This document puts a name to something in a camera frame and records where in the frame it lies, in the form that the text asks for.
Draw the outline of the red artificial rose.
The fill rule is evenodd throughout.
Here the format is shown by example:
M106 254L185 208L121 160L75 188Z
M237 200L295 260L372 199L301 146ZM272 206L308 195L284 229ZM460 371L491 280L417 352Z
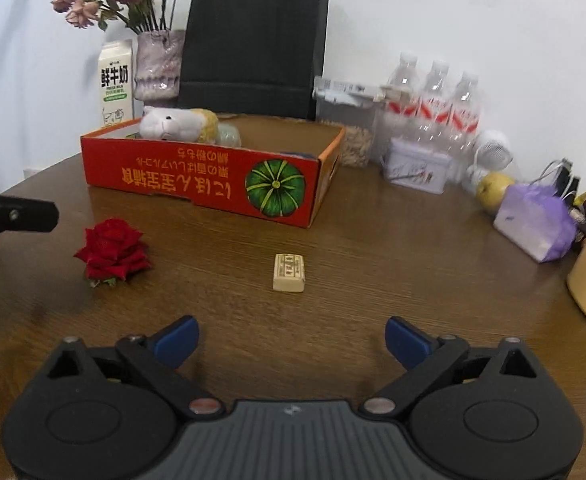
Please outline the red artificial rose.
M151 269L142 237L126 220L110 218L84 230L84 247L74 257L84 264L84 276L93 285L115 285Z

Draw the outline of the sheep plush toy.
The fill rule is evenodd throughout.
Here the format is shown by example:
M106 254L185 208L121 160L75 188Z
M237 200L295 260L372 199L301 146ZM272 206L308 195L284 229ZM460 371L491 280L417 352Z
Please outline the sheep plush toy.
M204 108L144 107L140 137L146 140L215 144L217 115Z

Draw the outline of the iridescent plastic wrap ball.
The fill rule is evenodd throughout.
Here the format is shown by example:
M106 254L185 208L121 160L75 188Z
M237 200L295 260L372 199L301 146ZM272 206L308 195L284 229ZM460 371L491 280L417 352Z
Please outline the iridescent plastic wrap ball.
M218 125L216 143L224 148L240 148L242 146L242 138L238 132L238 128L234 125L220 122Z

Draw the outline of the navy zipper case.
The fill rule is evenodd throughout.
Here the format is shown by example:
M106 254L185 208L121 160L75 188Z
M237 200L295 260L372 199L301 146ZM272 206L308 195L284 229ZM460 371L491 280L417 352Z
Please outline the navy zipper case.
M304 153L304 152L281 152L280 154L281 155L286 155L286 156L293 156L293 157L304 158L304 159L316 159L317 158L313 154Z

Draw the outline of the beige mahjong tile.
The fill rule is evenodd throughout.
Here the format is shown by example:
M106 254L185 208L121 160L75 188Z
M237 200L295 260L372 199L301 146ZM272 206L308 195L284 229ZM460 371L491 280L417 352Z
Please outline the beige mahjong tile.
M305 260L302 255L276 254L272 288L276 292L303 292L306 284Z

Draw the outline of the purple tissue pack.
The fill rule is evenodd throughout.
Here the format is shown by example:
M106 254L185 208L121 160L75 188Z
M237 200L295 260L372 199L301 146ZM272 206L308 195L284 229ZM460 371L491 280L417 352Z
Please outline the purple tissue pack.
M529 184L506 189L492 225L538 263L562 259L577 232L575 220L553 188Z

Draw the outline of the yellow green apple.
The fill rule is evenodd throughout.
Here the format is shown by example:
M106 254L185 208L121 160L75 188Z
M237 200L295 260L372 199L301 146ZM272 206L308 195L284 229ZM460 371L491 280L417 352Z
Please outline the yellow green apple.
M479 181L476 188L476 198L479 205L487 214L494 216L501 204L506 190L514 185L515 181L507 174L501 172L490 172Z

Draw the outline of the small white round device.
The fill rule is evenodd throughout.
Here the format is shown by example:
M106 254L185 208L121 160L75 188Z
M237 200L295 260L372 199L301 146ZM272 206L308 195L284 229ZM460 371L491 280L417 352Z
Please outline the small white round device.
M471 143L471 163L465 171L462 186L471 195L490 172L506 169L513 160L509 139L498 130L483 130Z

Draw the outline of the black charger adapter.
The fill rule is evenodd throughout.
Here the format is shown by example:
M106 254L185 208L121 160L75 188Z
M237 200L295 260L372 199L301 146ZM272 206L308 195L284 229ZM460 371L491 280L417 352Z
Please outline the black charger adapter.
M563 158L554 181L555 195L560 198L567 207L573 206L577 196L580 179L573 173L573 163Z

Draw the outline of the red pumpkin cardboard box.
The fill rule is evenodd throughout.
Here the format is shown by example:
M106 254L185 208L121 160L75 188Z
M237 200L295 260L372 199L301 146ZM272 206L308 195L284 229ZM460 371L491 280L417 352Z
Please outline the red pumpkin cardboard box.
M340 164L344 129L256 115L227 115L223 120L238 128L240 148L144 140L136 119L85 134L80 145L87 184L310 226Z

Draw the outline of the right water bottle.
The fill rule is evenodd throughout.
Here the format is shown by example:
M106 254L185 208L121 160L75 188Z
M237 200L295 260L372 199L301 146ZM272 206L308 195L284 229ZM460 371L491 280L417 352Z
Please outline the right water bottle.
M478 96L478 77L464 72L451 102L447 125L447 148L451 157L448 180L459 183L468 166L468 151L475 139L479 126L480 101Z

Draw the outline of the clear jar with seeds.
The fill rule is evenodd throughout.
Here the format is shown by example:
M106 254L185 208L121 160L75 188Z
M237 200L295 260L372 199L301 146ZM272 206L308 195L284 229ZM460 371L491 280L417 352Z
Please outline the clear jar with seeds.
M368 166L374 140L376 103L365 96L334 90L318 91L316 102L318 122L345 130L340 148L342 165L355 168Z

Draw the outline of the flat white carton box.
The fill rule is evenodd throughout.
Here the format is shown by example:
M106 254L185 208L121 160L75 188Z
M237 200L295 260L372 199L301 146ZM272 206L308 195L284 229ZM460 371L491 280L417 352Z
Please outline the flat white carton box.
M324 77L314 78L314 92L312 94L315 99L331 104L355 107L367 107L373 103L381 102L408 104L412 100L410 90L401 90L392 86L357 84L356 82L338 81Z

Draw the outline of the black paper bag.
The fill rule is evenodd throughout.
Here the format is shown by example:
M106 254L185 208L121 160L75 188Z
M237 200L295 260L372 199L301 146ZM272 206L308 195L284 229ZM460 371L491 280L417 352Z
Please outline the black paper bag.
M316 119L329 0L191 0L177 106Z

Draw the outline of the white wall socket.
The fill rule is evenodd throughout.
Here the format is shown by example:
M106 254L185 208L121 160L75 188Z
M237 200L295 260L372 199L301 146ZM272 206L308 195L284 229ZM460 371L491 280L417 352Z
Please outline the white wall socket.
M36 174L40 174L41 171L43 171L43 168L27 167L23 170L24 178L32 178Z

